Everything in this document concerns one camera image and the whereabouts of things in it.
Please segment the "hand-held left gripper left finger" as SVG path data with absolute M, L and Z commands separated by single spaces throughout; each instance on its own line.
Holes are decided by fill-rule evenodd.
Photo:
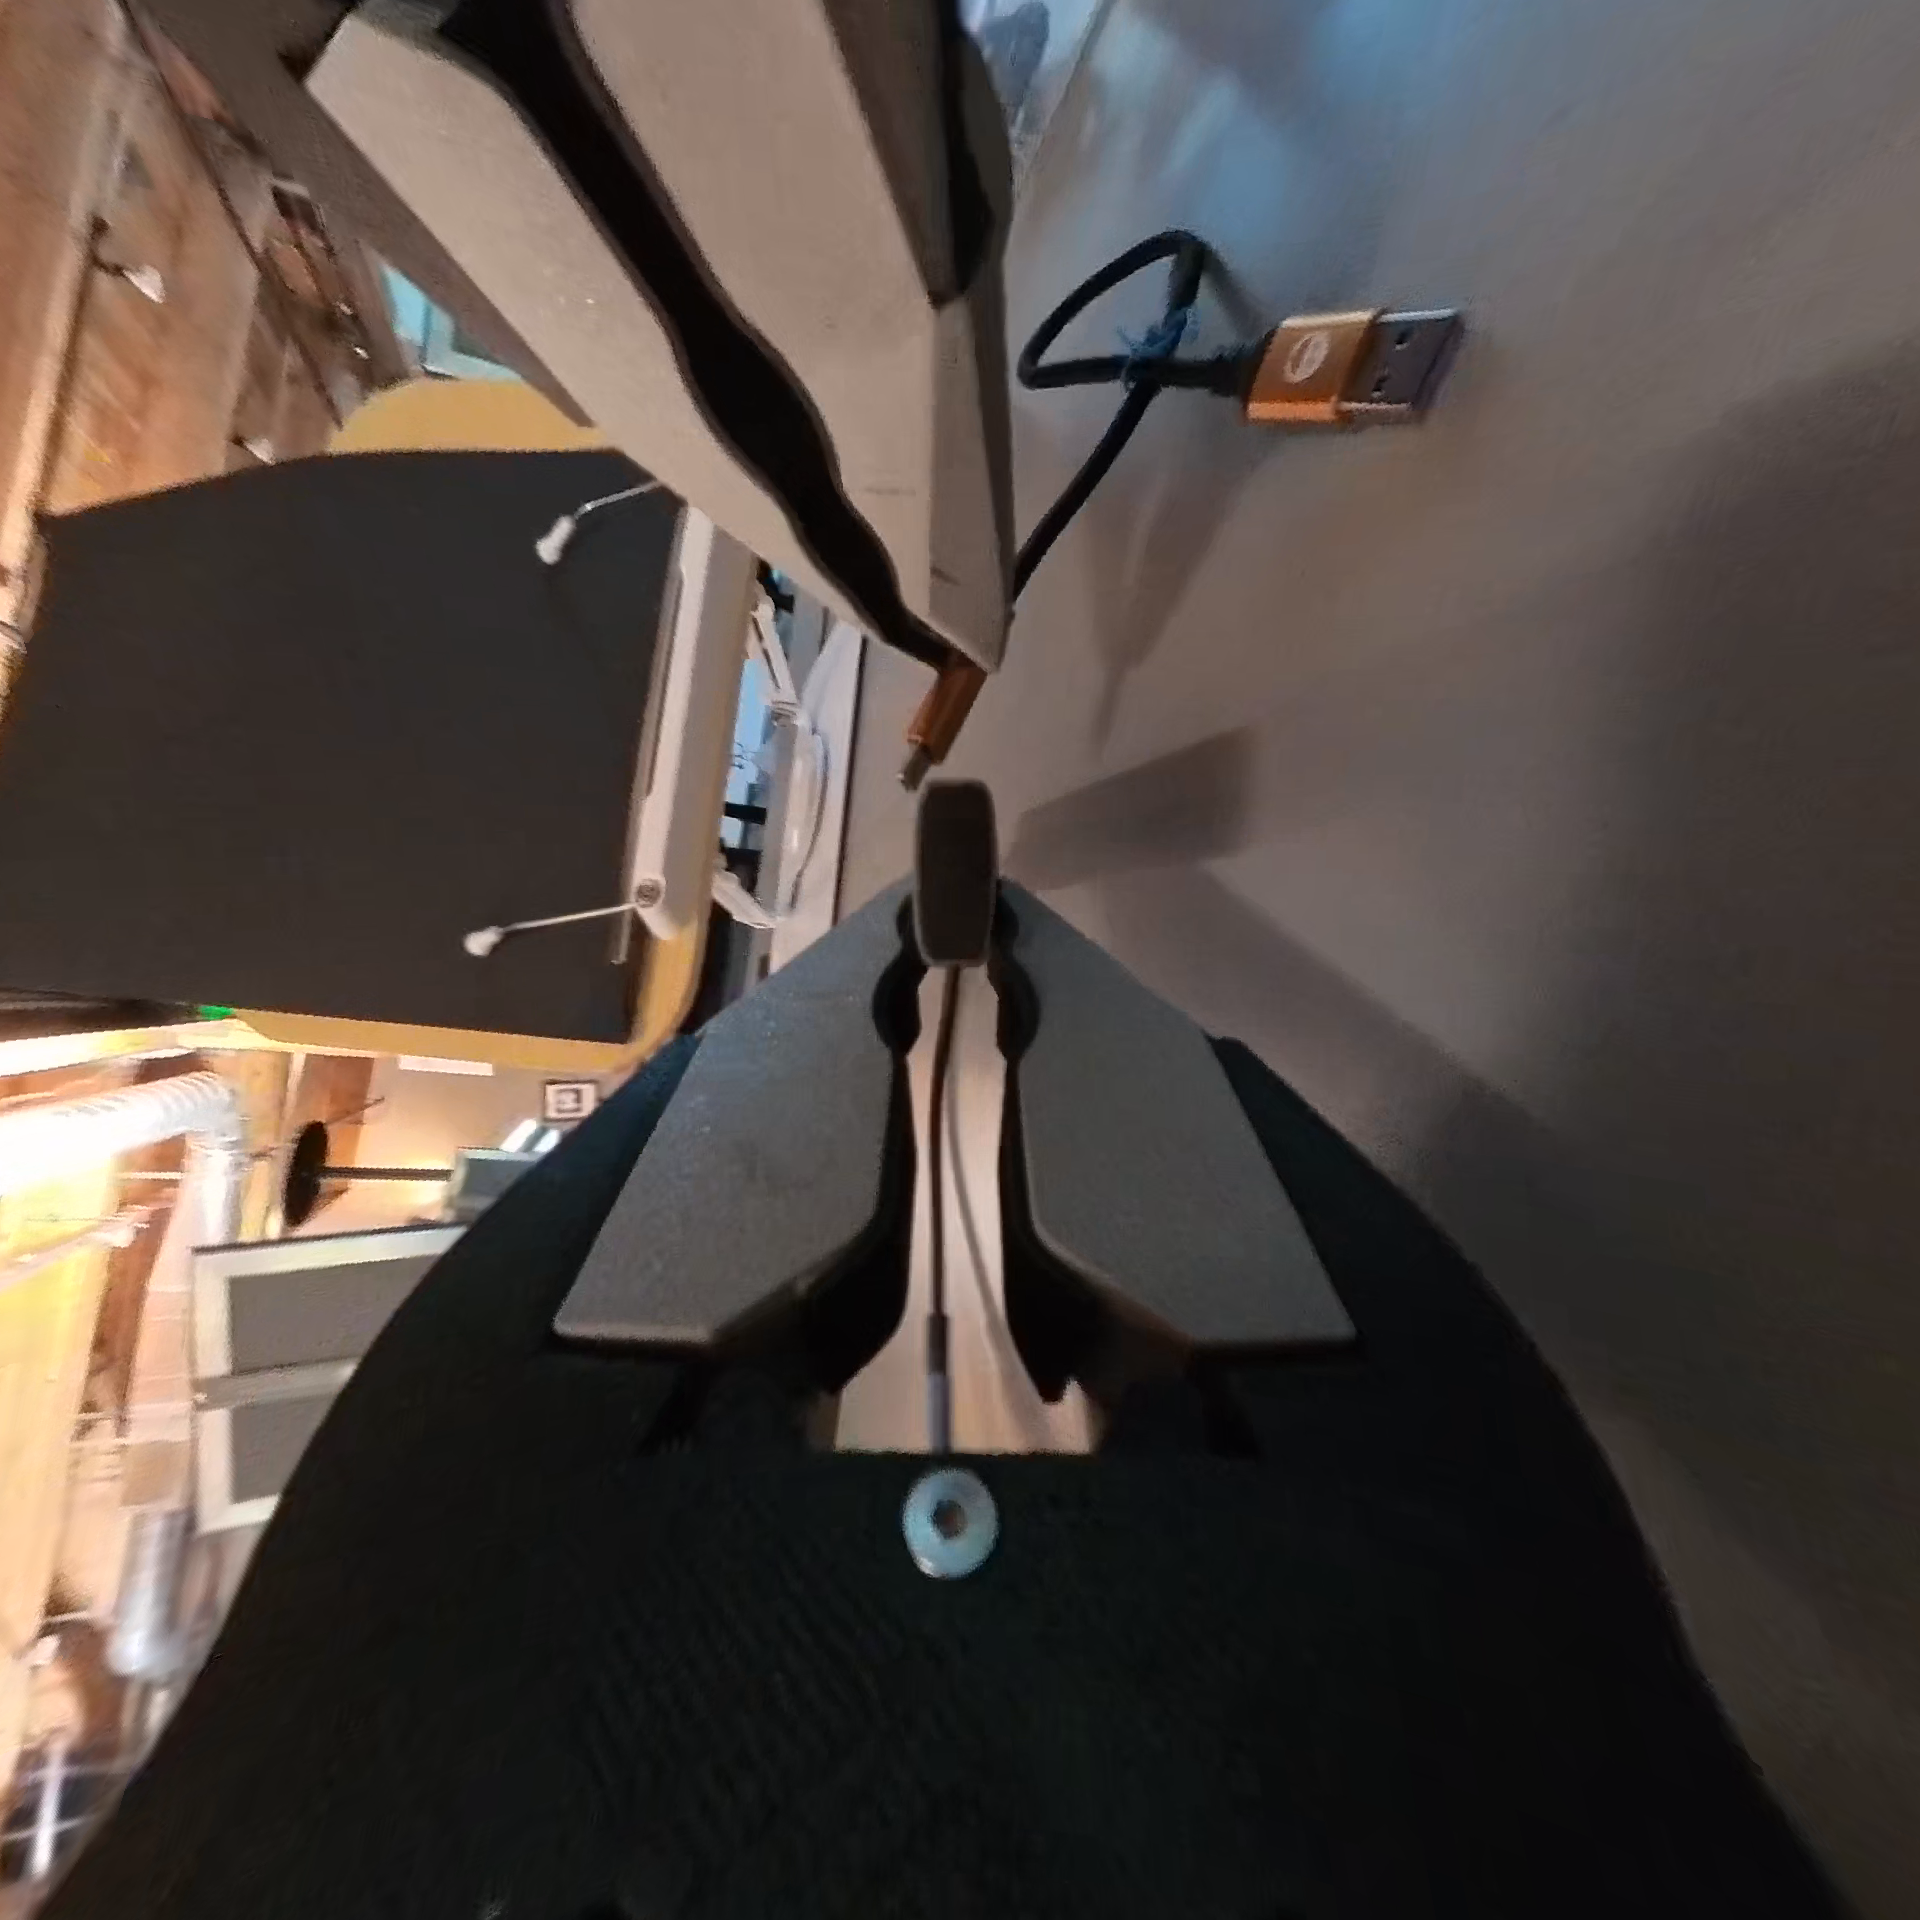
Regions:
M 846 1390 L 908 1305 L 919 948 L 908 887 L 720 1013 L 555 1336 Z

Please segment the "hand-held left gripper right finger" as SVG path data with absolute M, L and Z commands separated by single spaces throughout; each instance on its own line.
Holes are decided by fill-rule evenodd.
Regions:
M 1353 1351 L 1204 1025 L 1024 887 L 997 887 L 991 990 L 1006 1331 L 1051 1407 Z

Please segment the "black round stand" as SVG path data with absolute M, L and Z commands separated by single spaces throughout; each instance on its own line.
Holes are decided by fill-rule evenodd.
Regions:
M 310 1122 L 300 1123 L 289 1154 L 287 1154 L 287 1179 L 280 1179 L 280 1229 L 305 1229 L 332 1191 L 351 1191 L 351 1181 L 454 1181 L 454 1165 L 428 1165 L 428 1170 L 409 1170 L 409 1165 L 332 1165 L 332 1123 Z

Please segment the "silver duct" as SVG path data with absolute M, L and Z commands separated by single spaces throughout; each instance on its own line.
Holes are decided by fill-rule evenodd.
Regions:
M 116 1165 L 162 1139 L 191 1139 L 212 1165 L 213 1211 L 232 1211 L 247 1123 L 241 1123 L 241 1091 L 212 1069 L 0 1113 L 0 1196 L 83 1179 L 98 1165 Z

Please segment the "white furniture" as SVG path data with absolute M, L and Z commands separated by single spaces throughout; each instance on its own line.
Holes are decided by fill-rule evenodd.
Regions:
M 862 657 L 862 629 L 755 567 L 720 906 L 764 975 L 842 923 Z

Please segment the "white tipped metal rod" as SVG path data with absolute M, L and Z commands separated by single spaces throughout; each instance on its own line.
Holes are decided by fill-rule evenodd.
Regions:
M 546 928 L 584 928 L 584 923 L 635 923 L 664 906 L 664 878 L 644 878 L 630 898 L 605 906 L 605 909 L 566 909 L 566 917 L 520 917 L 520 923 L 486 923 L 486 928 L 462 928 L 462 956 L 471 962 L 487 962 L 502 942 L 520 942 L 520 932 L 546 932 Z
M 653 490 L 664 490 L 664 481 L 644 478 L 644 481 L 630 481 L 630 490 L 607 490 L 607 497 L 593 497 L 593 502 L 555 517 L 546 534 L 533 543 L 533 562 L 541 562 L 541 567 L 559 567 L 566 550 L 581 543 L 581 529 L 584 529 L 593 517 L 623 512 L 623 502 L 644 502 L 644 497 L 653 497 Z

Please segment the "grey framed panel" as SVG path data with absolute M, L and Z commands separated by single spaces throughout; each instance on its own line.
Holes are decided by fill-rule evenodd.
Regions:
M 199 1533 L 268 1528 L 339 1401 L 340 1384 L 247 1407 L 199 1407 Z
M 460 1219 L 410 1219 L 199 1246 L 191 1384 L 359 1359 L 460 1241 Z

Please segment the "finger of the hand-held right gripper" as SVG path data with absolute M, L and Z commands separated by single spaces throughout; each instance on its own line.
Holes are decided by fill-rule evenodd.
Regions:
M 581 8 L 351 8 L 305 94 L 616 451 L 842 608 L 824 553 L 883 578 L 854 512 L 783 497 L 824 481 L 817 434 L 708 288 Z M 873 638 L 953 657 L 903 608 Z
M 799 512 L 854 512 L 883 578 L 817 562 L 883 629 L 997 676 L 1013 638 L 1013 140 L 962 8 L 581 8 L 726 321 L 824 451 Z

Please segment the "black panel with yellow edge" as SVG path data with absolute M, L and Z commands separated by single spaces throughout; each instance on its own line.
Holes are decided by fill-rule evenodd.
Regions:
M 43 523 L 0 748 L 4 1019 L 605 1072 L 693 1025 L 755 562 L 520 384 Z M 462 956 L 462 928 L 664 906 Z

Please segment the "small black oval object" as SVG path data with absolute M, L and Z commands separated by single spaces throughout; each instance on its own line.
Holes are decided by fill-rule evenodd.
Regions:
M 913 809 L 913 948 L 972 975 L 997 928 L 997 804 L 986 780 L 928 780 Z

